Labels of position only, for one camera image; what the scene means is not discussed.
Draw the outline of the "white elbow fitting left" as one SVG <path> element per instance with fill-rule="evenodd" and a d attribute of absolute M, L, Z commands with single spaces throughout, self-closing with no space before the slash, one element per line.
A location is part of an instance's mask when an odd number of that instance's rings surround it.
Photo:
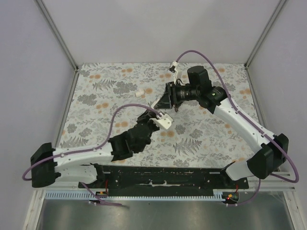
<path fill-rule="evenodd" d="M 135 96 L 138 97 L 142 97 L 145 94 L 144 89 L 138 89 L 135 91 Z"/>

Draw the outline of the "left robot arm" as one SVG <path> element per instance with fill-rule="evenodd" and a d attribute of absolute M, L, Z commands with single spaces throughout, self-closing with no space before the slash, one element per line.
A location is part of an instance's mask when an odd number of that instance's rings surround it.
<path fill-rule="evenodd" d="M 123 133 L 107 136 L 101 144 L 55 148 L 50 142 L 42 144 L 30 158 L 30 181 L 33 188 L 43 188 L 55 182 L 91 184 L 98 180 L 98 166 L 131 158 L 151 144 L 153 132 L 160 128 L 162 115 L 146 110 L 137 118 L 136 125 Z"/>

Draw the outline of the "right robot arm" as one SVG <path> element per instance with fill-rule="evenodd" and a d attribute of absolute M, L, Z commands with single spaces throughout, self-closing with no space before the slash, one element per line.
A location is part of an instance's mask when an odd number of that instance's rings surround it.
<path fill-rule="evenodd" d="M 187 70 L 189 82 L 179 80 L 166 83 L 163 95 L 154 102 L 156 110 L 178 109 L 185 101 L 197 101 L 211 114 L 227 122 L 250 146 L 254 155 L 243 162 L 226 166 L 228 177 L 237 181 L 256 176 L 265 179 L 286 161 L 289 139 L 285 134 L 275 135 L 260 126 L 226 95 L 225 89 L 212 86 L 207 70 L 193 66 Z"/>

